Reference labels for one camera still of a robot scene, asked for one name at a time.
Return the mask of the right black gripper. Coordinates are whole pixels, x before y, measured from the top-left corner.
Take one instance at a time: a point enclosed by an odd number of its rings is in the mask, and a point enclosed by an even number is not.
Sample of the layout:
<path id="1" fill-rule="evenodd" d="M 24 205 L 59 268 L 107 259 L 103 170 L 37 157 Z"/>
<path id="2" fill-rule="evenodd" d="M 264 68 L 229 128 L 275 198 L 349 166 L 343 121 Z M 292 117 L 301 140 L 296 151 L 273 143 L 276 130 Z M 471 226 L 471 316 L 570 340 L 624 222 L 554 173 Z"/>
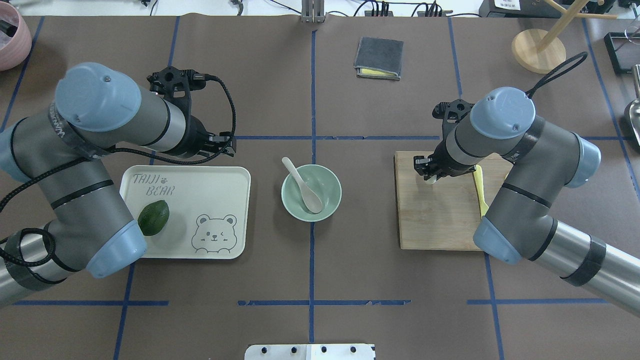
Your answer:
<path id="1" fill-rule="evenodd" d="M 413 157 L 413 169 L 425 182 L 436 182 L 445 177 L 459 177 L 476 171 L 476 165 L 462 164 L 453 159 L 444 145 L 438 145 L 428 156 Z"/>

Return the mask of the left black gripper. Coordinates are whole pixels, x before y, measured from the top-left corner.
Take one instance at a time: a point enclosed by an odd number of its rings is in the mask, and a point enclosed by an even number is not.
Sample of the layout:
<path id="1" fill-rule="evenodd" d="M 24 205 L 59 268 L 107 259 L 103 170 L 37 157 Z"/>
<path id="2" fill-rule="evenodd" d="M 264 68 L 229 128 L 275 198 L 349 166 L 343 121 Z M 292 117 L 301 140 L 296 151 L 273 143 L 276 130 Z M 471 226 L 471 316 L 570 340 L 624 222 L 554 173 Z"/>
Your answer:
<path id="1" fill-rule="evenodd" d="M 186 122 L 185 133 L 180 141 L 180 158 L 190 158 L 198 154 L 209 157 L 211 154 L 235 155 L 236 144 L 223 144 L 234 142 L 235 136 L 231 132 L 208 132 L 204 125 L 196 117 L 189 117 Z"/>

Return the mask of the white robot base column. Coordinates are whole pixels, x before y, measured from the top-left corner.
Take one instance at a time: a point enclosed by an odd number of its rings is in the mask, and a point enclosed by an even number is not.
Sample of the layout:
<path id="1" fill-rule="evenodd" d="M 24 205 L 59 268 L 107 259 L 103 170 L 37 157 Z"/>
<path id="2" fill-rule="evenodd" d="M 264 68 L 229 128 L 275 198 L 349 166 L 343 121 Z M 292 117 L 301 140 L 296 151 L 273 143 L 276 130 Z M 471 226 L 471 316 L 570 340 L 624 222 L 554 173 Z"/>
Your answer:
<path id="1" fill-rule="evenodd" d="M 308 343 L 253 344 L 247 347 L 245 360 L 375 360 L 374 344 Z"/>

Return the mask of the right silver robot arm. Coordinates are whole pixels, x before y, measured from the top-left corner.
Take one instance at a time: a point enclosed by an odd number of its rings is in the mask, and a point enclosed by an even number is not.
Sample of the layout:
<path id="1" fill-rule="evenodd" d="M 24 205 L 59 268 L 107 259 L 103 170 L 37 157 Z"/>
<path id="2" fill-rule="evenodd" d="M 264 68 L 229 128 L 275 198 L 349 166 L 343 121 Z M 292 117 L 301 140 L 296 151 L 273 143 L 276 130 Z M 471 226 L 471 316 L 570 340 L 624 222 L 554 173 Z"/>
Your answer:
<path id="1" fill-rule="evenodd" d="M 441 102 L 432 116 L 442 120 L 442 141 L 413 160 L 426 182 L 473 173 L 493 154 L 512 164 L 474 232 L 478 248 L 506 264 L 527 259 L 638 316 L 638 258 L 550 215 L 562 189 L 583 186 L 596 173 L 597 146 L 538 116 L 518 88 L 493 89 L 475 104 Z"/>

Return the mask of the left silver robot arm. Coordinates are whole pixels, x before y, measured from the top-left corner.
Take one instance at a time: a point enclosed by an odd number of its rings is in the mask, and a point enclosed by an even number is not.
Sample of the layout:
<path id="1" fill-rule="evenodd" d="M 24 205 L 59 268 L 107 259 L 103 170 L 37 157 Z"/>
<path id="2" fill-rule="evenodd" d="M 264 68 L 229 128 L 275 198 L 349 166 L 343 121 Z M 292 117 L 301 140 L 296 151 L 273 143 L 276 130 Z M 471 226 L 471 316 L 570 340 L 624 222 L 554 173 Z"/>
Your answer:
<path id="1" fill-rule="evenodd" d="M 192 114 L 193 91 L 215 75 L 168 66 L 147 77 L 144 89 L 124 73 L 86 62 L 68 69 L 47 109 L 1 133 L 1 169 L 19 182 L 6 205 L 38 185 L 55 213 L 1 241 L 3 307 L 50 289 L 76 272 L 105 278 L 139 260 L 147 243 L 102 162 L 130 153 L 181 166 L 233 157 L 231 129 L 208 132 Z"/>

